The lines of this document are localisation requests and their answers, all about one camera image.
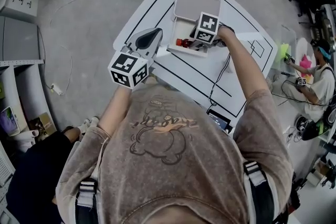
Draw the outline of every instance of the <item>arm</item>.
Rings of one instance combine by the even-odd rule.
[[[299,88],[300,92],[303,93],[303,95],[308,99],[309,102],[311,102],[312,104],[318,104],[319,103],[319,99],[316,96],[316,94],[314,92],[309,91],[309,89],[307,87],[300,87]]]
[[[218,33],[230,51],[247,99],[244,114],[236,125],[234,140],[244,159],[258,162],[272,177],[277,188],[278,209],[281,210],[291,191],[293,169],[276,106],[263,73],[235,34],[225,27]]]
[[[266,80],[259,66],[237,39],[235,33],[222,26],[218,30],[218,35],[229,49],[245,98],[248,99],[258,90],[268,90]]]
[[[298,65],[296,65],[295,63],[292,63],[291,61],[289,62],[288,65],[291,66],[291,67],[293,67],[294,69],[300,71],[300,72],[303,73],[303,74],[309,74],[309,75],[311,75],[311,73],[309,72],[309,70],[308,70],[307,68],[298,66]]]
[[[98,123],[98,127],[110,137],[127,114],[131,92],[132,90],[126,87],[118,87]]]
[[[76,198],[80,182],[90,177],[104,141],[113,135],[124,119],[130,103],[130,94],[130,89],[118,87],[98,127],[89,128],[83,140],[74,145],[56,187],[57,207],[65,223],[71,222],[69,208],[73,209],[71,205]]]

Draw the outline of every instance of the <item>black pants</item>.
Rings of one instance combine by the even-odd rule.
[[[6,195],[7,209],[20,224],[60,224],[51,202],[72,144],[60,132],[32,146],[15,170]]]

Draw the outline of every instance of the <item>brown t-shirt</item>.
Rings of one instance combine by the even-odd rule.
[[[106,138],[90,128],[67,160],[56,189],[66,224],[71,196],[91,175]],[[269,91],[247,101],[234,139],[243,157],[273,178],[283,208],[293,171]],[[102,156],[100,223],[144,223],[171,205],[187,206],[209,223],[248,223],[243,172],[232,139],[194,101],[162,86],[136,91]]]

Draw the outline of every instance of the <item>black strap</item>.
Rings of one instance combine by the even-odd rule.
[[[275,211],[274,200],[264,171],[257,162],[245,162],[244,171],[251,185],[256,224],[272,223]]]
[[[326,67],[326,68],[324,68],[324,69],[322,70],[322,73],[323,73],[325,70],[330,70],[331,73],[333,74],[334,78],[335,78],[334,70],[332,70],[331,67]]]
[[[98,224],[97,182],[91,178],[80,183],[76,199],[76,224]]]

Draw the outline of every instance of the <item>pink object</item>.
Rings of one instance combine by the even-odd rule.
[[[311,61],[308,60],[307,55],[303,55],[302,60],[300,61],[300,66],[303,68],[310,68]]]

